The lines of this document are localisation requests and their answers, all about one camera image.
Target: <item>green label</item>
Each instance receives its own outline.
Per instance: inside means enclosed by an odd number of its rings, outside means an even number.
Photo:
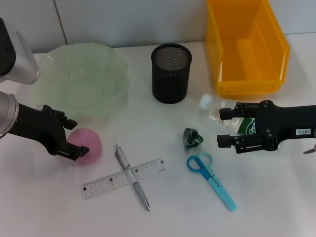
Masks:
[[[240,135],[256,133],[255,119],[254,118],[244,118],[237,133]]]

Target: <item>pen tip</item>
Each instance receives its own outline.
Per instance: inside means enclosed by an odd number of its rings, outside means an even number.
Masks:
[[[145,205],[146,205],[147,209],[150,211],[150,206],[149,206],[148,201],[145,201]]]

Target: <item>white table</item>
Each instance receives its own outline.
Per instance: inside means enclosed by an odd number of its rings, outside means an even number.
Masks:
[[[287,36],[291,60],[286,84],[262,99],[280,106],[316,104],[316,34]],[[201,122],[198,102],[210,93],[205,45],[184,44],[193,61],[187,97],[165,105],[151,92],[150,55],[155,46],[118,48],[129,64],[127,103],[117,107],[99,134],[103,156],[86,166],[50,156],[32,140],[0,140],[0,233],[3,237],[314,237],[316,156],[303,155],[315,139],[286,141],[275,152],[237,155],[219,149],[216,134]],[[27,85],[10,81],[0,90],[31,106]],[[214,156],[214,171],[237,204],[230,212],[201,175],[188,170],[182,132],[197,128],[202,150]],[[163,157],[167,170],[141,181],[151,211],[129,186],[83,200],[80,185],[118,172],[118,142],[132,166]]]

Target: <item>plastic bottle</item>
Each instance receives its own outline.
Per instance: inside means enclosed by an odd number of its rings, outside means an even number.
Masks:
[[[217,123],[228,128],[232,132],[240,135],[256,133],[256,125],[253,118],[233,118],[230,120],[221,120],[219,110],[221,108],[233,108],[236,101],[220,99],[204,94],[199,103],[203,113],[207,112],[207,124],[214,128],[212,123]]]

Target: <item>label sticker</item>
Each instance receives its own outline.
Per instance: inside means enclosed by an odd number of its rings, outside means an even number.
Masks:
[[[296,130],[296,135],[310,135],[310,133],[311,133],[310,128]]]

